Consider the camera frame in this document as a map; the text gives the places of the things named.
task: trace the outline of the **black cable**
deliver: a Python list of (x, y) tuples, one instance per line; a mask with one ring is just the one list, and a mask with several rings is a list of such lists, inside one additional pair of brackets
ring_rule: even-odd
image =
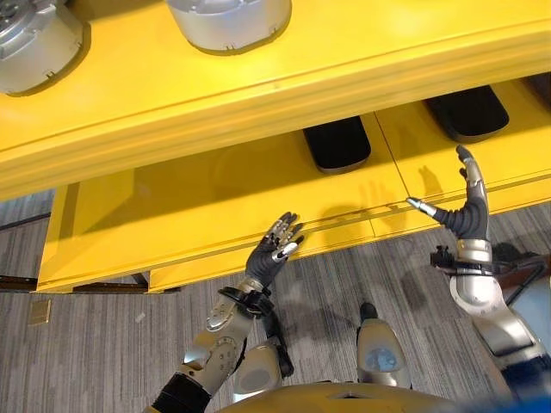
[(33, 217), (20, 219), (19, 221), (10, 222), (9, 224), (0, 225), (0, 231), (9, 230), (10, 228), (15, 228), (17, 226), (25, 225), (35, 221), (40, 221), (41, 219), (50, 218), (51, 216), (52, 213), (41, 213), (40, 215), (34, 215)]

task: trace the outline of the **black robotic glove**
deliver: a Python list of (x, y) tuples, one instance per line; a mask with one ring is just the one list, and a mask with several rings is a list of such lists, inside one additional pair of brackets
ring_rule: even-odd
[(467, 182), (467, 201), (459, 211), (445, 211), (437, 206), (422, 202), (418, 198), (407, 198), (410, 205), (426, 213), (440, 224), (446, 225), (459, 239), (480, 239), (490, 241), (488, 228), (488, 201), (486, 187), (482, 180), (479, 165), (464, 146), (458, 145), (455, 151), (465, 166), (459, 169)]
[(284, 213), (266, 232), (247, 260), (245, 275), (258, 280), (264, 288), (272, 283), (289, 256), (304, 240), (304, 236), (297, 237), (302, 224), (291, 226), (296, 219), (296, 213)]

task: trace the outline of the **yellow shelf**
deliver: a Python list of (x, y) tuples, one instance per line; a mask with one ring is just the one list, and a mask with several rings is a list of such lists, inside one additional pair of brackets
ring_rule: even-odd
[[(486, 185), (551, 173), (549, 107), (523, 80), (492, 88), (509, 114), (509, 124), (491, 138), (467, 145), (476, 154)], [(465, 189), (458, 179), (460, 164), (449, 155), (456, 143), (442, 133), (423, 102), (381, 110), (376, 117), (410, 194), (432, 197)]]
[[(457, 209), (465, 202), (462, 197), (450, 196), (450, 198), (454, 200), (436, 200), (435, 204), (442, 208)], [(512, 187), (495, 188), (489, 192), (488, 198), (491, 213), (504, 213), (519, 207), (551, 200), (551, 176), (524, 184), (519, 182), (518, 185)], [(358, 214), (358, 217), (360, 220), (356, 222), (330, 230), (320, 229), (307, 234), (304, 245), (294, 259), (438, 227), (438, 224), (426, 215), (419, 211), (413, 211), (401, 203), (387, 206), (386, 211), (383, 211), (382, 208), (375, 208), (375, 211)], [(367, 228), (371, 229), (372, 234), (368, 234)], [(153, 269), (150, 275), (149, 291), (150, 293), (161, 292), (168, 288), (243, 271), (252, 249), (253, 247), (250, 246)]]
[[(298, 131), (59, 188), (38, 290), (250, 246), (286, 210), (299, 212), (316, 231), (403, 200), (406, 191), (375, 116), (362, 122), (373, 152), (346, 175), (319, 172)], [(332, 233), (347, 241), (343, 231)], [(367, 226), (359, 235), (374, 234)]]
[(163, 2), (76, 0), (84, 60), (0, 96), (0, 199), (548, 70), (547, 1), (294, 1), (275, 41), (194, 49)]
[[(468, 146), (486, 177), (492, 213), (551, 199), (551, 113), (520, 81), (493, 88), (510, 125)], [(319, 173), (294, 132), (59, 189), (38, 290), (153, 268), (150, 290), (158, 291), (238, 271), (285, 210), (306, 222), (298, 256), (309, 256), (436, 226), (408, 207), (408, 194), (461, 206), (455, 143), (423, 103), (362, 121), (371, 157), (340, 176)]]

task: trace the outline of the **robot leg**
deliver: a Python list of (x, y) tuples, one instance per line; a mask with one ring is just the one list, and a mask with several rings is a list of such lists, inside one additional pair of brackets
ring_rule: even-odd
[(406, 358), (393, 329), (378, 318), (370, 303), (362, 304), (360, 315), (362, 325), (356, 336), (358, 381), (411, 388)]
[(269, 341), (247, 351), (245, 359), (235, 373), (233, 402), (256, 396), (282, 385), (277, 348)]

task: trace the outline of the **robotic arm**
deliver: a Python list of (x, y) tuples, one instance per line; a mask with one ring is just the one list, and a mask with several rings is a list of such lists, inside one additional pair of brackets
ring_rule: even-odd
[(459, 145), (456, 151), (467, 181), (463, 208), (451, 212), (417, 198), (407, 202), (457, 236), (457, 259), (439, 247), (431, 254), (431, 263), (450, 275), (453, 299), (472, 317), (507, 384), (518, 398), (529, 398), (533, 392), (551, 394), (551, 358), (529, 326), (506, 305), (495, 278), (503, 265), (492, 261), (486, 188), (479, 166), (465, 147)]
[(282, 215), (252, 251), (238, 287), (219, 291), (222, 297), (207, 319), (207, 328), (195, 338), (179, 370), (145, 412), (203, 412), (238, 368), (254, 317), (271, 313), (268, 286), (304, 239), (297, 237), (302, 224), (292, 226), (296, 219), (293, 213)]

